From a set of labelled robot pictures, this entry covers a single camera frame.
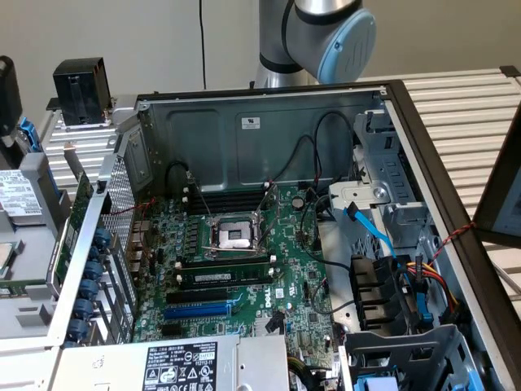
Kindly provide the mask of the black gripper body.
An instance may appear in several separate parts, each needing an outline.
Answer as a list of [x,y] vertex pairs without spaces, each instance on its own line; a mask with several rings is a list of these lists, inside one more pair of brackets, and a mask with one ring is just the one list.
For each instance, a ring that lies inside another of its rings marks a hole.
[[14,140],[15,131],[23,112],[20,89],[13,60],[1,56],[1,156],[9,167],[19,167],[23,152]]

